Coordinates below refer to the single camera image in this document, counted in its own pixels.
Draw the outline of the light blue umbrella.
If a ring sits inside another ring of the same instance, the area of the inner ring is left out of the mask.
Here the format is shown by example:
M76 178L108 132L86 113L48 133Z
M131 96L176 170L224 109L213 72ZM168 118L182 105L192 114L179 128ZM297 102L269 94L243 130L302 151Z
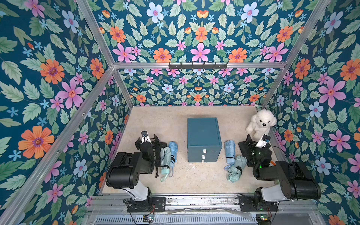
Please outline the light blue umbrella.
M169 148L170 148L170 169L173 170L175 163L177 162L177 153L178 153L178 145L176 142L171 141L169 142Z
M225 157L227 165L224 170L228 170L235 163L235 142L234 140L228 140L225 142Z

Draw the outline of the teal plastic drawer cabinet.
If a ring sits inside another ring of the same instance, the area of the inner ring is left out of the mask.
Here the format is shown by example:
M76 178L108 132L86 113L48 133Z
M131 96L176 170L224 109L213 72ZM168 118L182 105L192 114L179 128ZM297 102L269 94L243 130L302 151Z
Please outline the teal plastic drawer cabinet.
M217 118L187 119L187 160L189 163L217 162L222 150Z

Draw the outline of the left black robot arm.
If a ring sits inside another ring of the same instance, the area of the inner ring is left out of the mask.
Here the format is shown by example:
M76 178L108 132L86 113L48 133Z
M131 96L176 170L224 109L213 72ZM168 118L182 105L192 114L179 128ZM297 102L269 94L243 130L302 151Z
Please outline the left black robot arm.
M143 131L135 146L138 152L116 154L106 174L106 185L125 191L137 203L150 203L151 190L141 183L140 175L152 174L161 167L161 151L167 144Z

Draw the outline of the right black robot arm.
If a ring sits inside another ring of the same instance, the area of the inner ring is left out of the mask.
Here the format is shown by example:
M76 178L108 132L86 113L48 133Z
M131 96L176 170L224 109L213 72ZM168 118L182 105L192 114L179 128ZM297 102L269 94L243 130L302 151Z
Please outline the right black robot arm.
M247 135L239 142L242 156L247 166L253 169L254 177L259 181L278 181L272 187L259 187L253 197L254 204L283 202L295 199L319 200L321 188L303 162L272 161L270 137L264 135L259 141Z

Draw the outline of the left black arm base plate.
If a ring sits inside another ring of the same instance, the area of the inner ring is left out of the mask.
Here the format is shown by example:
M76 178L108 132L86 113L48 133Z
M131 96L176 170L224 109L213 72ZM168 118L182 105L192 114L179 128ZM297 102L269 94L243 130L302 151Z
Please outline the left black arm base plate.
M128 212L164 212L166 208L165 197L148 197L144 201L128 200L127 211Z

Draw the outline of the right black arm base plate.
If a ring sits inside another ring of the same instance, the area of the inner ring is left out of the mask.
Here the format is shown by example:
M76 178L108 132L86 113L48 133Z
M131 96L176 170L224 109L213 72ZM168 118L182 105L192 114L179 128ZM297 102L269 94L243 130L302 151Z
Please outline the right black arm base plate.
M277 202L266 202L258 196L246 196L238 193L240 209L242 212L276 212Z

